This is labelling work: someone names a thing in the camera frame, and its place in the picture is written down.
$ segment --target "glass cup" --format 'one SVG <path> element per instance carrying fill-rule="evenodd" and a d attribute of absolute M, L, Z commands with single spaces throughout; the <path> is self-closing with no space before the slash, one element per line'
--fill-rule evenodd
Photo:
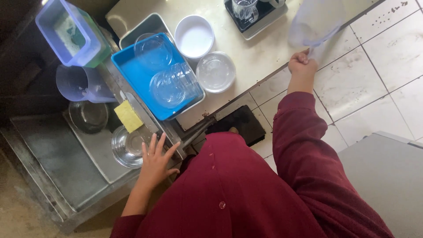
<path fill-rule="evenodd" d="M 255 6 L 258 0 L 232 0 L 232 10 L 236 18 L 253 23 L 258 19 L 258 10 Z"/>

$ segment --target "blue plastic tray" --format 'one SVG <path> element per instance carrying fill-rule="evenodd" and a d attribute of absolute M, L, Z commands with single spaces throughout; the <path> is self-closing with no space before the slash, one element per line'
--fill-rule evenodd
<path fill-rule="evenodd" d="M 176 47 L 170 42 L 169 38 L 164 33 L 159 33 L 158 35 L 162 35 L 162 37 L 165 39 L 165 42 L 171 46 L 172 60 L 169 68 L 171 65 L 176 63 L 184 63 L 185 60 L 179 54 Z M 134 91 L 147 105 L 150 111 L 159 120 L 163 121 L 170 118 L 193 100 L 193 98 L 185 100 L 175 108 L 166 108 L 161 106 L 150 93 L 151 78 L 158 72 L 153 72 L 151 69 L 148 69 L 146 66 L 140 63 L 140 61 L 135 56 L 134 44 L 112 55 L 112 62 L 121 72 L 123 77 L 128 81 Z"/>

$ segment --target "clear plastic jug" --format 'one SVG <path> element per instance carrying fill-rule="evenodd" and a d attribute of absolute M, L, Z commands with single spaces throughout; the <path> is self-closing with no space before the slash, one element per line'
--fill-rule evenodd
<path fill-rule="evenodd" d="M 323 42 L 337 33 L 345 15 L 342 0 L 304 0 L 292 20 L 288 42 L 292 47 L 309 46 L 309 58 L 318 60 Z"/>

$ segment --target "sponge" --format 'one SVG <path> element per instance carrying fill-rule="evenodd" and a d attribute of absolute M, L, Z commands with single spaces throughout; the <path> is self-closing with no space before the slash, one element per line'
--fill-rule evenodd
<path fill-rule="evenodd" d="M 115 108 L 115 112 L 129 133 L 144 125 L 144 122 L 141 121 L 138 115 L 131 108 L 128 100 L 125 100 L 122 104 L 117 106 Z"/>

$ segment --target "countertop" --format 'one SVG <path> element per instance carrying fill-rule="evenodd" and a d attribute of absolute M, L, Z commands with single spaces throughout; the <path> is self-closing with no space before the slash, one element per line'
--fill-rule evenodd
<path fill-rule="evenodd" d="M 345 22 L 383 0 L 342 0 L 346 9 Z M 245 40 L 227 13 L 223 0 L 120 0 L 106 15 L 119 38 L 124 36 L 153 12 L 162 16 L 172 33 L 185 16 L 196 14 L 212 25 L 215 42 L 213 50 L 227 53 L 236 66 L 236 81 L 221 94 L 207 93 L 205 100 L 177 117 L 184 130 L 201 121 L 203 115 L 212 115 L 276 74 L 293 53 L 302 50 L 288 45 L 288 30 L 303 0 L 287 0 L 289 10 L 276 22 L 251 40 Z"/>

